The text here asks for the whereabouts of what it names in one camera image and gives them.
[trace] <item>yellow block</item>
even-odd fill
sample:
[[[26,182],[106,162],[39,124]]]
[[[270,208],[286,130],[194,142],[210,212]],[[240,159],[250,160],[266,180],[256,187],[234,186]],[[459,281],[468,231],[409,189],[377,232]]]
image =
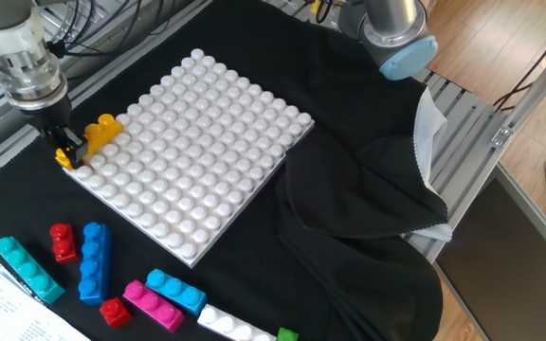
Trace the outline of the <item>yellow block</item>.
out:
[[[119,133],[121,133],[121,124],[115,121],[113,115],[100,115],[98,123],[92,123],[85,127],[85,134],[83,136],[87,139],[87,154],[83,157],[83,161],[86,161],[88,157]],[[68,160],[60,148],[56,150],[56,161],[68,170],[73,169],[71,161]]]
[[[321,6],[321,1],[320,0],[315,0],[313,5],[311,5],[311,13],[318,14],[319,6]]]

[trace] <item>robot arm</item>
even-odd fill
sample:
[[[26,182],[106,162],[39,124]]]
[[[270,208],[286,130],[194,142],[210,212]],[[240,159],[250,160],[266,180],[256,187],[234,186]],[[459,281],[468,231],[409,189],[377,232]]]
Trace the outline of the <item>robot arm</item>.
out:
[[[44,25],[35,5],[64,0],[0,0],[0,87],[71,166],[82,165],[87,142],[69,127],[71,103],[60,64],[47,51]],[[360,39],[390,80],[402,80],[424,68],[437,52],[418,0],[346,0],[339,28]]]
[[[359,39],[392,81],[414,75],[437,53],[426,9],[418,0],[347,0],[338,27]]]
[[[67,81],[58,59],[46,49],[44,25],[34,5],[30,0],[0,0],[0,87],[27,122],[77,168],[87,142],[68,127]]]

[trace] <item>blue block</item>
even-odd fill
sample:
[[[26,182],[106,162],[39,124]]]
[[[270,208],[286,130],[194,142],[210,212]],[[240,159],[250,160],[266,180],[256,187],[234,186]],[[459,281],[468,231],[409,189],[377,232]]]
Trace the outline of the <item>blue block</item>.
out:
[[[206,305],[206,294],[161,270],[154,269],[146,285],[195,316],[199,316]]]
[[[109,293],[111,232],[105,224],[90,223],[83,228],[83,236],[80,300],[87,305],[101,305]]]
[[[13,237],[0,239],[0,255],[45,303],[52,304],[64,294],[64,289],[44,271]]]

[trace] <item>green block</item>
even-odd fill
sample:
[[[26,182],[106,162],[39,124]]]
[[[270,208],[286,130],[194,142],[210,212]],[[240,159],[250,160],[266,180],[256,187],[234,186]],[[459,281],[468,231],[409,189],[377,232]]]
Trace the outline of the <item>green block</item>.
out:
[[[299,335],[297,333],[286,328],[280,328],[280,332],[277,333],[277,341],[297,341],[298,339]]]

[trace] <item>white block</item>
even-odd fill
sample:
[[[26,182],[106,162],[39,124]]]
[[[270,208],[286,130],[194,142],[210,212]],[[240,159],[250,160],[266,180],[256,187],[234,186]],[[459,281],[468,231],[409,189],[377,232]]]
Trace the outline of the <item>white block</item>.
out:
[[[209,304],[201,311],[197,323],[235,341],[275,341],[275,337],[263,332],[237,317],[220,311]]]
[[[195,49],[68,173],[193,267],[312,127],[311,116]]]

